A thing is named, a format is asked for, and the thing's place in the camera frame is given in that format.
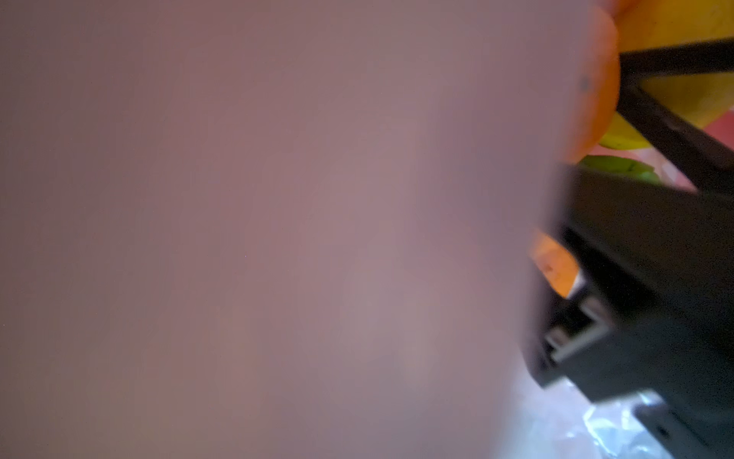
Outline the green fruit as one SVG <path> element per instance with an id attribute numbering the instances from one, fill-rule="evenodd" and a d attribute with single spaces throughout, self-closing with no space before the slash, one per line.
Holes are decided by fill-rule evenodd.
<path id="1" fill-rule="evenodd" d="M 578 164 L 585 168 L 627 177 L 645 183 L 654 185 L 661 185 L 663 183 L 653 166 L 634 159 L 609 155 L 587 155 Z"/>

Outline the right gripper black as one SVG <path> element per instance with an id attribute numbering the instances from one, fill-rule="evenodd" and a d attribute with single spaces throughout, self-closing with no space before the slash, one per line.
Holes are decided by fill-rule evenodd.
<path id="1" fill-rule="evenodd" d="M 568 166 L 548 232 L 584 277 L 542 288 L 524 358 L 541 386 L 569 379 L 592 402 L 651 390 L 634 413 L 676 458 L 733 454 L 733 150 L 641 88 L 733 71 L 733 39 L 620 55 L 617 113 L 702 192 Z"/>

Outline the pink plastic bag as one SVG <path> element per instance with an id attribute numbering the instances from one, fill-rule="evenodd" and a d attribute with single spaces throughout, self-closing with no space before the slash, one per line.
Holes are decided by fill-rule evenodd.
<path id="1" fill-rule="evenodd" d="M 5 458 L 491 458 L 590 1 L 5 1 Z"/>

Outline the orange mandarin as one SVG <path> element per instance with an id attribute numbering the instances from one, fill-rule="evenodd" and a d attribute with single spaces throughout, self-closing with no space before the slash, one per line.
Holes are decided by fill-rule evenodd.
<path id="1" fill-rule="evenodd" d="M 607 132 L 619 101 L 619 32 L 613 17 L 598 6 L 589 8 L 590 37 L 576 85 L 576 110 L 568 163 L 578 163 Z"/>
<path id="2" fill-rule="evenodd" d="M 529 251 L 535 266 L 563 298 L 575 291 L 581 269 L 572 254 L 546 233 L 537 231 Z"/>

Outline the orange mandarin lower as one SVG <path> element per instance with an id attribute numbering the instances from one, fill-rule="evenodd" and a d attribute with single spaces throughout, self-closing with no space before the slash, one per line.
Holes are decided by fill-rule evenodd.
<path id="1" fill-rule="evenodd" d="M 535 266 L 563 298 L 575 291 L 581 269 L 572 254 L 546 233 L 537 231 L 529 251 Z"/>

